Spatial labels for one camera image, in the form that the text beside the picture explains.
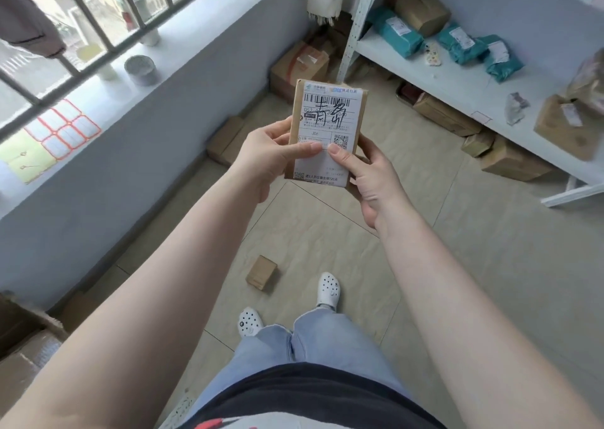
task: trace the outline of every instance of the qr code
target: qr code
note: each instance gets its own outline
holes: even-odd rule
[[[346,149],[348,147],[348,135],[335,135],[333,137],[333,142],[342,149]]]

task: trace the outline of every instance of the person's right thumb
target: person's right thumb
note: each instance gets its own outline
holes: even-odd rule
[[[348,168],[348,170],[354,174],[355,176],[360,176],[367,166],[365,162],[359,160],[357,157],[352,155],[347,150],[342,149],[337,144],[331,143],[327,147],[327,152],[337,163],[342,165],[344,168]]]

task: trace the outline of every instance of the forearm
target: forearm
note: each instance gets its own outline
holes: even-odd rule
[[[0,426],[33,426],[26,414],[36,409],[38,427],[41,421],[57,428],[153,427],[199,341],[257,201],[245,179],[224,175],[74,332]]]
[[[378,231],[427,349],[470,428],[601,427],[409,204]]]

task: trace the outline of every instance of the hand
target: hand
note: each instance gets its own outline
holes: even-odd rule
[[[401,201],[409,205],[411,203],[392,163],[375,143],[361,134],[359,147],[368,159],[354,156],[336,144],[330,144],[327,152],[332,159],[352,173],[356,185],[352,185],[349,191],[361,202],[361,212],[366,224],[376,228],[385,208],[400,204]]]
[[[268,198],[271,183],[291,160],[313,157],[321,143],[289,144],[292,117],[251,132],[245,139],[231,170],[249,177],[259,189],[259,203]]]

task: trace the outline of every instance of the barcode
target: barcode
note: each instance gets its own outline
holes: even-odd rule
[[[350,106],[350,98],[328,97],[326,95],[315,95],[313,93],[305,93],[304,101],[316,104],[332,104],[335,106],[343,104],[346,107]]]
[[[333,137],[333,142],[342,149],[346,149],[348,147],[348,135],[335,135]]]

